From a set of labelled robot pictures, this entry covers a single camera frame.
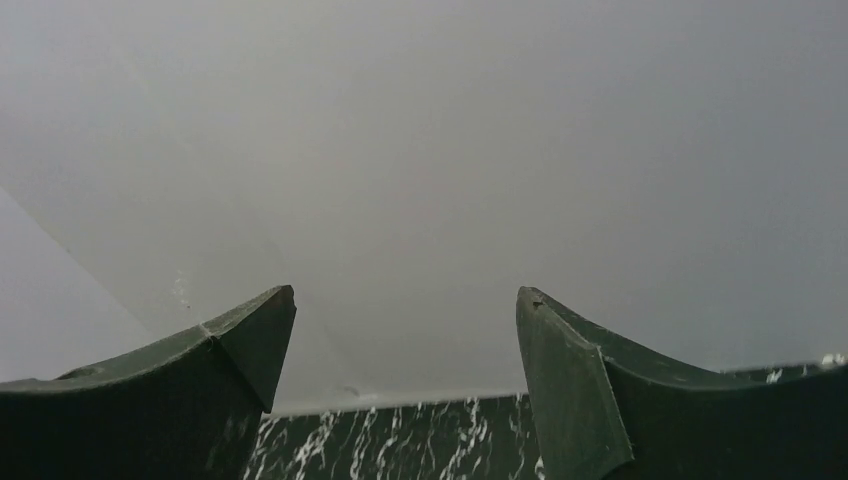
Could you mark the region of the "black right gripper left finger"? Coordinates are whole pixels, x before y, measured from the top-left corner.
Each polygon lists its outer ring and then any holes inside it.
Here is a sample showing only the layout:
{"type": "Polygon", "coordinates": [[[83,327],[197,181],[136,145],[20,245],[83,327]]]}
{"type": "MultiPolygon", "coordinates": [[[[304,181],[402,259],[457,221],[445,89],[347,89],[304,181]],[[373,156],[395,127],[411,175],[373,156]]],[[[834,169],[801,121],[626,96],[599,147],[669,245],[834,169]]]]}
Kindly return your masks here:
{"type": "Polygon", "coordinates": [[[240,479],[271,411],[297,307],[273,287],[57,378],[1,386],[5,479],[240,479]]]}

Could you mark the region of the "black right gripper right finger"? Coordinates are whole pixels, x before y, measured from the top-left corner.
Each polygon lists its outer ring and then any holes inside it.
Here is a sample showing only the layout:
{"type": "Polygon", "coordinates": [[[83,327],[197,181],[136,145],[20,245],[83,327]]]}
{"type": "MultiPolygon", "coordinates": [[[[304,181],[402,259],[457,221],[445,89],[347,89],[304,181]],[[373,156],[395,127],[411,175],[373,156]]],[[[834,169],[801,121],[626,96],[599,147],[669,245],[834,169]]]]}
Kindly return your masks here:
{"type": "Polygon", "coordinates": [[[847,362],[712,371],[533,287],[516,327],[550,479],[843,479],[847,362]]]}

